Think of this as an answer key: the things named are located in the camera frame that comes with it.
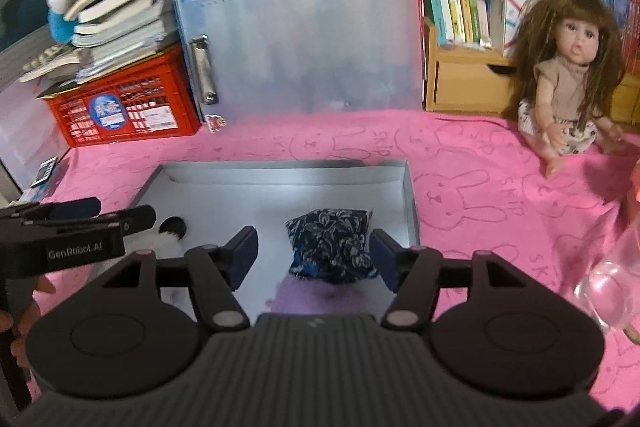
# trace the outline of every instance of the clear plastic bottle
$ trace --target clear plastic bottle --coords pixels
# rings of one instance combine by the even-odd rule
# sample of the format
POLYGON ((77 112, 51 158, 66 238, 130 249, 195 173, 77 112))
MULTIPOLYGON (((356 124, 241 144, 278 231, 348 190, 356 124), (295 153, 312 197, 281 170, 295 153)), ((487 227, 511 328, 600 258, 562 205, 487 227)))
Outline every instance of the clear plastic bottle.
POLYGON ((574 296, 605 332, 623 330, 640 315, 640 214, 575 287, 574 296))

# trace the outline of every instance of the black and white plush toy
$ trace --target black and white plush toy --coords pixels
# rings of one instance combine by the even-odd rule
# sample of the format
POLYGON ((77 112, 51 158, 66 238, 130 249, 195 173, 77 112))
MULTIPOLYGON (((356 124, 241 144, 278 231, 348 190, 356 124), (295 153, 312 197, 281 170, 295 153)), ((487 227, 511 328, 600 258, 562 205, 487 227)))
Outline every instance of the black and white plush toy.
MULTIPOLYGON (((180 240, 186 233, 184 219, 172 216, 162 222, 158 232, 140 232, 126 237, 125 248, 127 254, 152 250, 156 259, 174 259, 184 255, 180 240)), ((187 288, 160 288, 160 298, 196 320, 187 288)))

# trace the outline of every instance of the brown dress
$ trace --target brown dress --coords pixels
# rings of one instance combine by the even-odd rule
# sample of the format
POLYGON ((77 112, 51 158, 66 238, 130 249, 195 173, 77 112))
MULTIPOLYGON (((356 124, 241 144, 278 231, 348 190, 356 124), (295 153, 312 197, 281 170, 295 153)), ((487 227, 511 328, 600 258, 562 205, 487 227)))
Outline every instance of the brown dress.
MULTIPOLYGON (((584 101, 584 89, 588 66, 572 64, 566 58, 556 55, 534 66, 536 78, 544 74, 554 86, 551 108, 556 123, 567 123, 571 128, 564 131, 568 144, 558 151, 561 155, 579 154, 586 151, 596 139, 597 128, 588 120, 584 130, 578 129, 580 106, 584 101)), ((540 128, 534 114, 534 102, 522 100, 518 107, 518 129, 524 134, 542 138, 549 143, 546 133, 540 128)))

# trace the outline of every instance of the pink bed sheet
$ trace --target pink bed sheet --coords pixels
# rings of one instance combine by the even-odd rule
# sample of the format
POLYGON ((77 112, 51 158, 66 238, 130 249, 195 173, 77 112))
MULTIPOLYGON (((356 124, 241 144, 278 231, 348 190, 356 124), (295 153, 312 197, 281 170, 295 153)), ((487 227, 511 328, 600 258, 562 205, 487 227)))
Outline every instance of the pink bed sheet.
MULTIPOLYGON (((540 161, 504 120, 396 111, 313 115, 75 149, 47 199, 97 196, 105 211, 123 208, 162 162, 407 158, 423 245, 447 257, 493 250, 566 296, 620 233, 620 201, 637 157, 635 149, 613 157, 592 148, 545 180, 540 161)), ((43 311, 78 290, 88 273, 84 267, 53 274, 57 293, 37 296, 43 311)), ((462 299, 445 291, 438 312, 462 299)), ((609 335, 593 396, 628 410, 640 401, 639 381, 640 347, 621 333, 609 335)))

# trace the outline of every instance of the doll hand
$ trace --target doll hand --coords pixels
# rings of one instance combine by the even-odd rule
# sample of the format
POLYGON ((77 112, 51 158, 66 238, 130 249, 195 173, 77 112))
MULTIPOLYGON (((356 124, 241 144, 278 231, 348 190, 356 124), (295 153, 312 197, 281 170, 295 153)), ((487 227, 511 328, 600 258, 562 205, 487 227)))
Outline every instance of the doll hand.
POLYGON ((567 123, 552 123, 546 129, 546 135, 549 139, 551 147, 556 150, 566 147, 568 142, 567 135, 564 131, 571 129, 571 125, 567 123))
POLYGON ((617 123, 613 124, 607 131, 607 136, 612 142, 622 142, 622 140, 625 139, 625 133, 617 123))
MULTIPOLYGON (((38 279, 36 291, 52 294, 55 293, 56 287, 53 286, 53 283, 49 279, 42 276, 38 279)), ((20 333, 20 337, 11 343, 11 354, 16 358, 20 367, 29 367, 27 355, 24 349, 24 340, 29 334, 29 331, 31 331, 31 327, 39 318, 40 307, 36 301, 33 301, 18 321, 18 332, 20 333)), ((13 317, 7 312, 0 311, 0 332, 10 330, 13 327, 13 317)))

